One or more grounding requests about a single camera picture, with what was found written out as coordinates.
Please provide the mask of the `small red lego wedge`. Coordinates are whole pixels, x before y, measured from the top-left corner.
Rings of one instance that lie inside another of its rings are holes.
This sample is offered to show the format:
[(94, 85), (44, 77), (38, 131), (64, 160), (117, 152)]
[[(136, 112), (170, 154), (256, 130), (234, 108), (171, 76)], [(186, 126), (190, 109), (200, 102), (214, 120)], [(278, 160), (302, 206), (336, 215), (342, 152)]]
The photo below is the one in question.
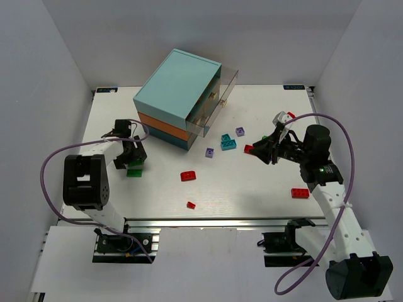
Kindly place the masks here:
[(187, 202), (186, 207), (194, 210), (196, 208), (196, 204), (192, 202)]

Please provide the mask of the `green lego plate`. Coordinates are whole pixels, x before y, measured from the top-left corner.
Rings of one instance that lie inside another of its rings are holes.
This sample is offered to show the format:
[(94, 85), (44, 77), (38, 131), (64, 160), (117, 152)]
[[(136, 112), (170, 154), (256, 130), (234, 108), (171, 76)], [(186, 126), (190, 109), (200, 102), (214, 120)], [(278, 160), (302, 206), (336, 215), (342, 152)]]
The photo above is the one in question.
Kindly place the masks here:
[(143, 170), (142, 169), (128, 169), (127, 177), (142, 177)]
[(139, 169), (140, 166), (143, 166), (144, 160), (143, 159), (136, 159), (135, 161), (128, 164), (128, 168), (130, 169)]

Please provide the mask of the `clear top drawer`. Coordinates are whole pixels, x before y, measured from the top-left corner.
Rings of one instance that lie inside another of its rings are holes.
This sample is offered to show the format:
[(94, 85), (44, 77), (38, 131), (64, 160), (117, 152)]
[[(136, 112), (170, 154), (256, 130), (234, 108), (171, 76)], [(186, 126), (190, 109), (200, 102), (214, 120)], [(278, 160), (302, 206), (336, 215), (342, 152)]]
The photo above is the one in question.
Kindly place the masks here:
[(186, 131), (205, 137), (227, 103), (238, 79), (239, 71), (221, 66), (186, 117)]

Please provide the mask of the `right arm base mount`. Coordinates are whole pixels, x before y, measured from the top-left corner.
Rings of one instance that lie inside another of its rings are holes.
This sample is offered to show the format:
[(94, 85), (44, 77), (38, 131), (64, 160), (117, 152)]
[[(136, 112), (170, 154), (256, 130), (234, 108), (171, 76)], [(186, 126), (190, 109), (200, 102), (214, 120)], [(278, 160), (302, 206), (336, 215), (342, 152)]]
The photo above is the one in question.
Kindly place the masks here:
[(300, 243), (297, 243), (295, 236), (297, 230), (307, 228), (324, 228), (324, 224), (317, 224), (315, 220), (308, 218), (297, 218), (287, 221), (284, 229), (262, 233), (262, 239), (257, 242), (257, 247), (264, 252), (265, 268), (293, 268), (298, 265), (308, 268), (313, 264), (315, 256)]

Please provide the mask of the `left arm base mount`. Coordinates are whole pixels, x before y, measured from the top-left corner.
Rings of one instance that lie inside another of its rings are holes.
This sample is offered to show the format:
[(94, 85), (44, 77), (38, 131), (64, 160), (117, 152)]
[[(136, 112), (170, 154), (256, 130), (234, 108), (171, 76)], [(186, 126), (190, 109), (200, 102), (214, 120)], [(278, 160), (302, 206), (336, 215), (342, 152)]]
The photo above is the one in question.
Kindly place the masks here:
[(147, 256), (154, 260), (159, 245), (160, 229), (137, 227), (130, 224), (124, 226), (124, 233), (136, 238), (116, 235), (104, 228), (95, 228), (96, 241), (92, 263), (95, 264), (151, 264)]

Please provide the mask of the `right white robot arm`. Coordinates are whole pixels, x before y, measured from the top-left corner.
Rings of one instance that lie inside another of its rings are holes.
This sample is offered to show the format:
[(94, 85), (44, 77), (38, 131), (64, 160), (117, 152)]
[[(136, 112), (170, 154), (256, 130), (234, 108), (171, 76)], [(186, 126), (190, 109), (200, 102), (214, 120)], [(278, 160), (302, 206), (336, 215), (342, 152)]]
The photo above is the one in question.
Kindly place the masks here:
[(328, 238), (304, 218), (289, 221), (286, 239), (305, 249), (315, 266), (325, 269), (325, 280), (336, 300), (379, 297), (393, 271), (388, 256), (379, 255), (365, 237), (348, 203), (343, 177), (330, 159), (330, 131), (310, 125), (303, 141), (278, 122), (274, 132), (253, 145), (251, 153), (265, 164), (278, 159), (298, 163), (304, 183), (320, 206), (331, 231)]

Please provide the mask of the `red sloped lego brick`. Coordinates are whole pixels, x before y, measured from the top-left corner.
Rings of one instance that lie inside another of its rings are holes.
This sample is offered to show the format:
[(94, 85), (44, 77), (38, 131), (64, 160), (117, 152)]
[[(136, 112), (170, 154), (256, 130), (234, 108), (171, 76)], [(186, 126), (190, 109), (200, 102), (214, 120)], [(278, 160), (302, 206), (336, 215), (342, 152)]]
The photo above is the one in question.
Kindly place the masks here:
[(253, 153), (252, 153), (253, 150), (254, 150), (254, 147), (252, 145), (245, 145), (245, 147), (244, 147), (244, 152), (246, 154), (253, 155)]

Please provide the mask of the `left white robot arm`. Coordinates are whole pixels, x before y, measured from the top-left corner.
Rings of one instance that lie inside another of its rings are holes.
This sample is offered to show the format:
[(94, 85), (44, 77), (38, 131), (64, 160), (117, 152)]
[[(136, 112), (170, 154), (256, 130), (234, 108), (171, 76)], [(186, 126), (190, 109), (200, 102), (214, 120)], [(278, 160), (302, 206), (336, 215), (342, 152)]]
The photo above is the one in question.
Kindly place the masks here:
[(107, 167), (127, 170), (134, 162), (147, 158), (139, 136), (128, 140), (112, 137), (96, 143), (91, 149), (64, 160), (63, 200), (103, 227), (122, 232), (125, 218), (110, 201)]

